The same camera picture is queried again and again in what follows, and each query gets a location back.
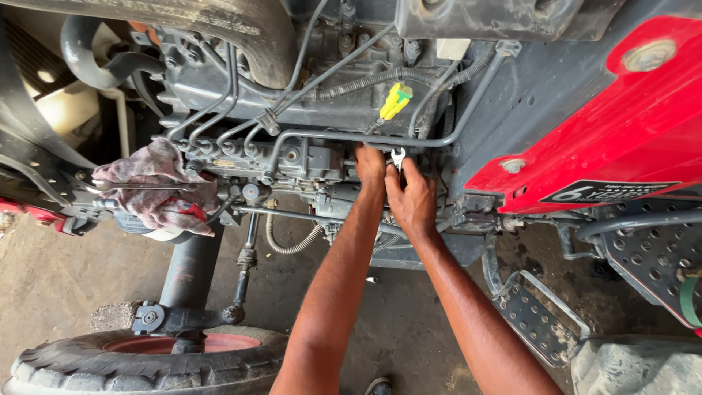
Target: concrete floor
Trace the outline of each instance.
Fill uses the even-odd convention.
[[[251,274],[244,324],[288,332],[328,245],[319,238],[300,254],[281,256],[268,247],[261,225],[259,266]],[[280,219],[276,236],[281,244],[291,245],[311,228],[306,221]],[[235,259],[244,235],[243,228],[225,231],[210,308],[231,303],[238,276]],[[0,375],[8,376],[13,359],[26,348],[87,333],[90,314],[99,306],[158,300],[171,250],[165,243],[125,234],[112,221],[71,238],[36,225],[30,216],[18,216],[0,239],[0,287],[5,294]],[[563,260],[552,227],[527,226],[500,237],[498,255],[503,278],[518,268],[537,274],[595,335],[691,334],[625,283],[591,278],[590,259]],[[468,271],[484,288],[479,263]],[[389,375],[398,395],[479,394],[426,273],[384,268],[369,273],[380,282],[366,284],[340,393],[362,394],[371,380]],[[569,369],[550,373],[566,394],[573,393]]]

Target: front wheel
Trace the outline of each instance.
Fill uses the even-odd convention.
[[[2,387],[5,395],[204,395],[266,393],[288,337],[250,327],[208,333],[202,354],[170,354],[168,337],[113,330],[26,350]]]

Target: hand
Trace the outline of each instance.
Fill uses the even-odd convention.
[[[407,187],[404,190],[400,188],[397,168],[389,164],[385,174],[385,189],[395,221],[412,242],[436,232],[436,183],[424,177],[410,158],[402,161],[402,169]]]
[[[383,184],[385,177],[385,156],[376,149],[362,143],[356,145],[356,172],[362,183],[378,182]]]

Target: yellow connector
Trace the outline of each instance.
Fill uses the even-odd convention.
[[[390,89],[388,98],[385,99],[385,105],[380,109],[380,117],[386,121],[392,119],[402,108],[404,108],[409,99],[412,98],[412,88],[398,82]]]

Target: cloth rag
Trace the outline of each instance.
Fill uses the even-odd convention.
[[[214,235],[205,224],[203,212],[217,210],[217,179],[202,173],[189,176],[183,169],[183,156],[164,137],[139,149],[129,158],[98,166],[93,179],[113,183],[197,183],[194,192],[173,189],[116,189],[100,194],[115,199],[120,207],[136,215],[149,229],[176,227],[198,235]]]

